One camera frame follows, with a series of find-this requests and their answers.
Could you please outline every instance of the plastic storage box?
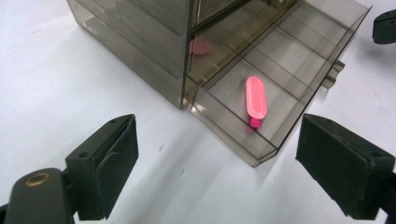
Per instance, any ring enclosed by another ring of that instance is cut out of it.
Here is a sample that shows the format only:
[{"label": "plastic storage box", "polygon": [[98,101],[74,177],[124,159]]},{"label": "plastic storage box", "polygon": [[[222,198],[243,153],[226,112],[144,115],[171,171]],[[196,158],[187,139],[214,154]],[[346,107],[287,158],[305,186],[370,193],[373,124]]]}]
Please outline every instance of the plastic storage box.
[{"label": "plastic storage box", "polygon": [[[252,166],[277,153],[368,8],[353,0],[67,0],[81,27]],[[245,83],[268,113],[248,125]]]}]

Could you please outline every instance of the white table surface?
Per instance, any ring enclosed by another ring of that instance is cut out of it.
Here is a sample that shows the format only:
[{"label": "white table surface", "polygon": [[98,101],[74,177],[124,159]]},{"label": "white table surface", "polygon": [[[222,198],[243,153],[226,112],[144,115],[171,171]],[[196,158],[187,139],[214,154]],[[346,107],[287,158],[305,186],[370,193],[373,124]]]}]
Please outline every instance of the white table surface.
[{"label": "white table surface", "polygon": [[[373,8],[341,57],[346,68],[306,112],[396,156],[396,44],[371,38],[374,18],[396,1],[359,2]],[[384,223],[382,211],[374,222],[345,217],[294,159],[300,123],[275,158],[253,169],[83,31],[66,1],[0,8],[0,204],[20,177],[64,169],[106,121],[134,113],[139,160],[110,219],[93,223]]]}]

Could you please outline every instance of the black mount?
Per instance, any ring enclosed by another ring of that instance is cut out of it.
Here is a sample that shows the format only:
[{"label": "black mount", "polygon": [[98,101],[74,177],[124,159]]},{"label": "black mount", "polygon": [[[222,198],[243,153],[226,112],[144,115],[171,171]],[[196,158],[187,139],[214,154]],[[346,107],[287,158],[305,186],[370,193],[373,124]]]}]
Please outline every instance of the black mount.
[{"label": "black mount", "polygon": [[66,158],[61,172],[38,170],[18,180],[0,223],[71,224],[108,218],[138,158],[134,115],[113,119]]},{"label": "black mount", "polygon": [[395,158],[336,122],[305,114],[296,159],[346,216],[396,218]]}]

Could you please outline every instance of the screw hole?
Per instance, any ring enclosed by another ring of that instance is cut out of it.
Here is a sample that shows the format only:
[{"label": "screw hole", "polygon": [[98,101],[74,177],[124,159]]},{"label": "screw hole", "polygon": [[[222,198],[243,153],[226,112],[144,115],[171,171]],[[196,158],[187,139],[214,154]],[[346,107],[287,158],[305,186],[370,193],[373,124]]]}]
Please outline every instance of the screw hole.
[{"label": "screw hole", "polygon": [[25,185],[28,187],[34,187],[47,182],[49,179],[50,179],[50,173],[40,173],[37,175],[30,176],[25,181]]},{"label": "screw hole", "polygon": [[379,154],[378,152],[370,152],[370,155],[373,157],[381,157],[381,154]]},{"label": "screw hole", "polygon": [[78,157],[79,157],[79,158],[86,158],[86,157],[88,157],[89,155],[90,155],[90,153],[88,153],[88,152],[81,152],[81,153],[79,153]]}]

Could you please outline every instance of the pink object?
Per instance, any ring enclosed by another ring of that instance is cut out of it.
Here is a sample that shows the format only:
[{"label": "pink object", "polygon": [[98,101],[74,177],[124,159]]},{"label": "pink object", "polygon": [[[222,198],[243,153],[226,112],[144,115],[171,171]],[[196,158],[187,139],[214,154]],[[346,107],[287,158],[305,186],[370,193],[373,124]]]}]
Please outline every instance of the pink object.
[{"label": "pink object", "polygon": [[261,120],[267,115],[264,83],[259,77],[247,78],[247,113],[250,126],[259,129]]},{"label": "pink object", "polygon": [[193,39],[190,42],[190,53],[194,55],[205,55],[212,51],[212,46],[202,39]]}]

